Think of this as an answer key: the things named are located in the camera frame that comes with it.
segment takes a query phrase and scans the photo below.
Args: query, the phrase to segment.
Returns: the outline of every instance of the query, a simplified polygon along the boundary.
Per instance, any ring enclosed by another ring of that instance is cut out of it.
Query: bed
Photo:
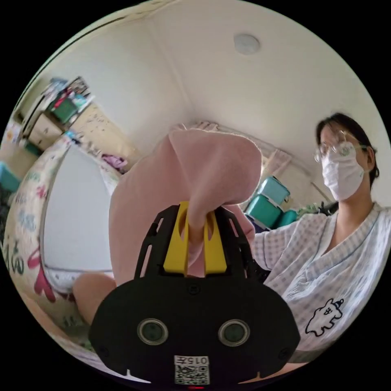
[[[26,174],[5,226],[2,252],[16,288],[84,347],[88,327],[72,282],[87,271],[111,274],[108,208],[119,178],[91,143],[63,135]]]

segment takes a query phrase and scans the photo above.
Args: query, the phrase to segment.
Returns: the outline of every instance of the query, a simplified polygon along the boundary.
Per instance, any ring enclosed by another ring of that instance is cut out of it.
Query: cabinet
[[[62,133],[63,131],[42,113],[31,130],[29,142],[44,151],[53,145]]]

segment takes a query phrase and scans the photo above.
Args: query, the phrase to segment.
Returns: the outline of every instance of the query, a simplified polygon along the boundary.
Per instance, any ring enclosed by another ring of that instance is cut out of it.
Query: ceiling
[[[311,169],[323,117],[343,111],[369,136],[376,131],[379,113],[353,70],[281,14],[239,0],[177,0],[147,19],[200,119],[271,143]],[[237,33],[254,35],[261,50],[237,53]]]
[[[144,1],[138,5],[126,9],[126,20],[137,20],[146,18],[152,15],[152,13],[162,7],[167,6],[169,3],[175,2],[175,0],[149,0]]]

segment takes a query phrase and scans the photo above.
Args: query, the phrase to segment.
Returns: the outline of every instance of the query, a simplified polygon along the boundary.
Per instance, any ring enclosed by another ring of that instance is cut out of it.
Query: woman
[[[372,201],[376,150],[360,125],[336,113],[316,127],[315,160],[338,202],[333,216],[256,234],[254,258],[265,284],[288,303],[301,341],[279,373],[315,359],[351,325],[374,291],[391,246],[391,208]]]

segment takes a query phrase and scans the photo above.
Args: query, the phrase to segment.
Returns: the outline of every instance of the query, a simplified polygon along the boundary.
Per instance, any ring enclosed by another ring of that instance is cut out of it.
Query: white wall
[[[290,164],[281,174],[276,175],[276,178],[290,191],[291,197],[295,200],[295,206],[307,204],[310,178],[306,173]]]
[[[372,146],[378,150],[376,162],[380,176],[373,183],[372,198],[382,206],[391,206],[391,146],[390,139],[376,105],[363,86],[357,96],[355,119],[363,127]]]
[[[51,77],[79,75],[141,152],[149,152],[171,125],[192,119],[175,75],[143,21],[113,27],[65,52],[45,70],[45,81],[21,111],[26,112]]]
[[[325,205],[330,203],[326,198],[322,196],[321,193],[319,193],[317,188],[311,184],[308,189],[307,205],[316,204],[320,206],[322,202],[324,202]]]
[[[182,0],[152,21],[197,115],[271,143],[313,164],[314,128],[332,111],[355,114],[358,78],[313,33],[238,0]],[[261,50],[235,51],[255,35]]]

